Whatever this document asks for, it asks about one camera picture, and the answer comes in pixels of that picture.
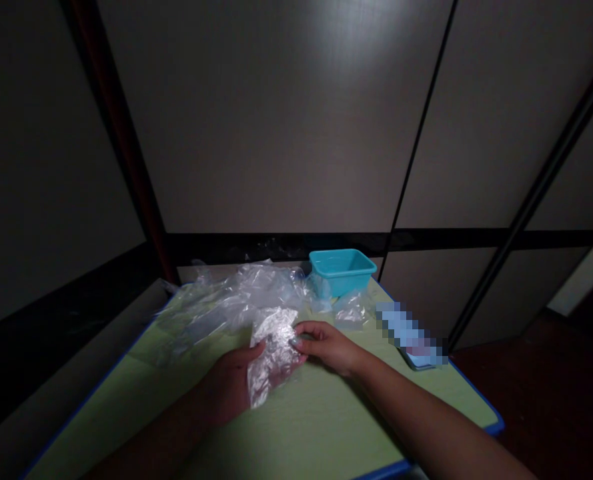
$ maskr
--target blue plastic container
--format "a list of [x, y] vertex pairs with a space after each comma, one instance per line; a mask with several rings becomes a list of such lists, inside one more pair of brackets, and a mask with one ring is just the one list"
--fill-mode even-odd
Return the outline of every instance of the blue plastic container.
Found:
[[355, 249], [313, 251], [310, 262], [312, 273], [329, 282], [332, 297], [366, 288], [370, 275], [376, 271], [374, 262]]

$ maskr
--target finger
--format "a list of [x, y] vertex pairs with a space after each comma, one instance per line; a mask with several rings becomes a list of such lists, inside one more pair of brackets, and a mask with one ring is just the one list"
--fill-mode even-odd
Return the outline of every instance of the finger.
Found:
[[290, 340], [289, 343], [303, 355], [314, 355], [315, 357], [319, 357], [324, 348], [322, 342], [318, 340], [303, 340], [296, 338]]
[[334, 335], [336, 329], [327, 322], [304, 321], [296, 325], [295, 331], [296, 335], [309, 333], [312, 337], [322, 340], [325, 337]]
[[249, 363], [254, 359], [257, 359], [261, 353], [265, 350], [265, 340], [256, 344], [256, 346], [252, 348], [243, 347], [238, 350], [234, 350], [232, 353], [234, 354], [235, 361], [240, 363]]

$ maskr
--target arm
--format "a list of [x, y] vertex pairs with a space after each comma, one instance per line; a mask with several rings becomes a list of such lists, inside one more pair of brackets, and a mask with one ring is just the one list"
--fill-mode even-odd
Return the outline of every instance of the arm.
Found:
[[87, 479], [171, 477], [205, 434], [249, 408], [247, 364], [264, 343], [223, 355], [207, 375], [117, 451]]
[[534, 478], [496, 440], [459, 411], [418, 387], [325, 322], [297, 325], [301, 353], [352, 379], [434, 479]]

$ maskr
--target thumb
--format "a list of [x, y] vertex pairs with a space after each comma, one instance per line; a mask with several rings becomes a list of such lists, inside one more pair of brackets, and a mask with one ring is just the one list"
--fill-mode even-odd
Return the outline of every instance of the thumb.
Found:
[[320, 354], [323, 351], [323, 345], [321, 345], [320, 341], [316, 340], [304, 340], [300, 338], [295, 338], [290, 340], [289, 343], [292, 347], [294, 347], [304, 355], [313, 355], [314, 357], [320, 357]]
[[236, 360], [241, 363], [249, 363], [254, 359], [260, 357], [261, 353], [265, 350], [265, 340], [257, 343], [251, 348], [241, 348], [236, 352]]

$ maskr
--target table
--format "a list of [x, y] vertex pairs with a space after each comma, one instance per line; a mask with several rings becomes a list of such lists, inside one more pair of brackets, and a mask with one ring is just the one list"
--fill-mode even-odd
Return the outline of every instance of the table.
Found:
[[[373, 279], [368, 290], [375, 301], [392, 301]], [[364, 331], [347, 335], [491, 435], [503, 430], [498, 412], [453, 364], [412, 371], [376, 319]], [[249, 331], [215, 335], [175, 365], [154, 367], [151, 359], [167, 340], [152, 322], [46, 446], [26, 478], [79, 478], [193, 387], [220, 355], [247, 345]], [[208, 435], [177, 478], [381, 479], [409, 468], [369, 401], [341, 377], [306, 363], [265, 405]]]

